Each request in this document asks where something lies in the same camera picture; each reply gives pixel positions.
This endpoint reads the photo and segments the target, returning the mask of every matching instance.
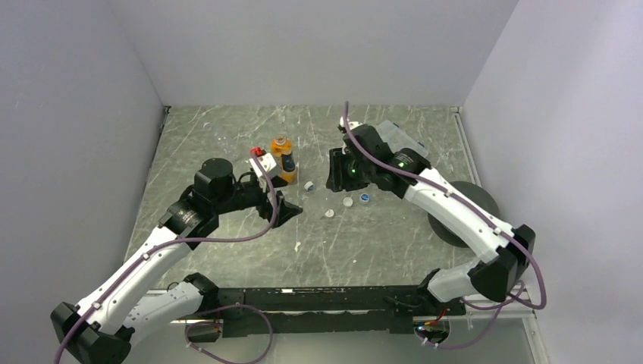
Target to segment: tabletop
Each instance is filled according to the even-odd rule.
[[[193,182],[209,158],[232,162],[235,175],[249,170],[249,150],[270,148],[285,133],[293,143],[298,183],[283,187],[286,200],[304,212],[245,243],[202,243],[157,282],[166,288],[195,271],[219,287],[313,287],[419,284],[435,268],[469,261],[469,249],[434,235],[420,208],[375,186],[351,193],[325,188],[328,150],[342,146],[337,129],[342,105],[196,106],[170,109],[149,172],[126,259],[145,241],[165,210]],[[377,125],[390,120],[428,149],[428,160],[448,180],[472,181],[465,146],[450,108],[354,105],[350,119]],[[312,181],[315,189],[305,191]],[[358,202],[368,193],[368,204]],[[351,196],[346,208],[342,200]],[[325,212],[334,210],[334,217]],[[255,209],[220,217],[211,237],[242,237],[267,221]]]

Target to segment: white wall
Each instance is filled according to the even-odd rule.
[[[521,0],[466,100],[483,185],[533,225],[553,363],[643,356],[643,2]]]
[[[166,105],[461,105],[517,0],[110,0]]]
[[[122,262],[162,104],[104,0],[0,2],[0,359],[51,362],[49,313]]]

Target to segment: black bottle label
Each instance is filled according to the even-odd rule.
[[[295,159],[293,158],[293,153],[282,154],[281,155],[281,167],[285,172],[295,171]]]

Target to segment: robotic arm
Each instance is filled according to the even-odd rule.
[[[390,171],[367,158],[347,135],[346,122],[358,144],[372,157],[392,168],[423,177],[429,183]],[[340,119],[339,129],[346,134],[344,146],[329,152],[328,189],[352,191],[375,184],[380,190],[391,191],[436,217],[476,254],[471,262],[450,269],[435,269],[425,278],[420,287],[430,293],[435,303],[439,305],[477,293],[503,302],[529,266],[525,256],[509,244],[505,235],[531,252],[534,231],[526,225],[514,228],[480,208],[449,184],[412,145],[392,151],[373,126],[351,122],[345,117]],[[493,221],[496,228],[489,228],[485,218]]]
[[[194,184],[185,189],[145,243],[101,287],[76,305],[61,303],[52,312],[61,342],[84,317],[67,343],[67,350],[76,359],[86,364],[120,363],[133,345],[172,320],[220,306],[218,287],[198,273],[188,275],[161,296],[141,299],[169,268],[199,245],[199,242],[171,243],[172,240],[207,237],[218,227],[219,215],[252,207],[262,218],[271,220],[273,206],[265,190],[266,177],[278,175],[279,167],[272,155],[253,151],[257,151],[256,162],[266,175],[254,159],[250,160],[252,171],[239,179],[234,177],[228,160],[205,161],[194,176]],[[286,202],[281,192],[276,197],[278,215],[273,228],[302,212],[299,206]],[[103,297],[114,284],[116,288]]]

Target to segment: bottle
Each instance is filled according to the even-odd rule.
[[[293,158],[293,144],[285,135],[277,136],[270,144],[270,151],[281,167],[279,177],[286,184],[294,184],[297,179],[297,166]]]

